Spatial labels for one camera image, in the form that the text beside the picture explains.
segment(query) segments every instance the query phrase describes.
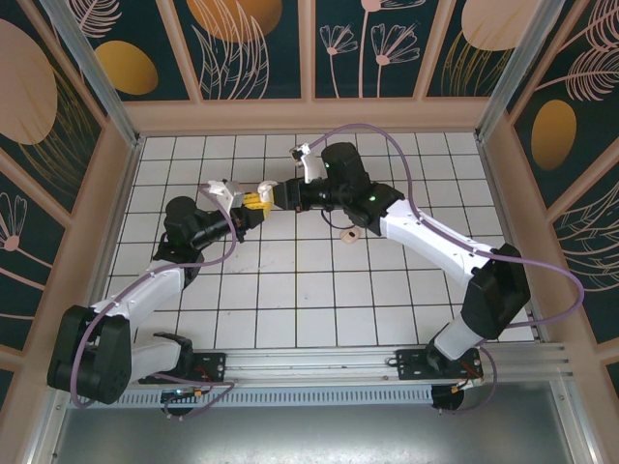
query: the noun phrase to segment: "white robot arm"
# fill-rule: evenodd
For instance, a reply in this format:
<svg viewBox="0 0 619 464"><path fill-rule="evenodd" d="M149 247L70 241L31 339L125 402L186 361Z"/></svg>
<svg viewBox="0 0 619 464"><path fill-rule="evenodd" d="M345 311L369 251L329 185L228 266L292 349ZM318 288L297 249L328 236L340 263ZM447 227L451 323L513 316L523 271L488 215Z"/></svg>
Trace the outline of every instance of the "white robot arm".
<svg viewBox="0 0 619 464"><path fill-rule="evenodd" d="M439 375L485 338L497 337L529 300L522 266L468 253L432 231L426 223L477 250L510 255L517 255L517 250L508 245L494 250L476 243L424 213L421 213L422 220L418 220L400 192L369 179L354 145L336 143L322 152L327 172L324 179L320 177L319 161L307 147L293 151L293 156L306 168L306 175L279 184L262 183L258 193L245 195L232 182L211 183L211 193L231 215L240 241L247 230L268 216L275 204L297 212L342 208L355 225L416 250L467 287L460 315L427 346L427 363ZM230 230L221 212L197 210L188 197L174 198L168 203L164 225L166 233L145 271L151 278L140 285L130 285L130 293L106 314L98 328L98 344L93 343L85 352L77 385L78 393L83 396L110 403L134 380L157 372L172 372L183 378L188 374L191 364L188 357L192 356L189 340L170 333L155 333L148 341L132 345L131 334L150 313L197 276L197 268L156 273L157 268L202 262L201 250ZM65 313L47 376L52 387L69 390L75 347L84 328L97 313L115 302L116 297L113 295L89 308L74 306Z"/></svg>

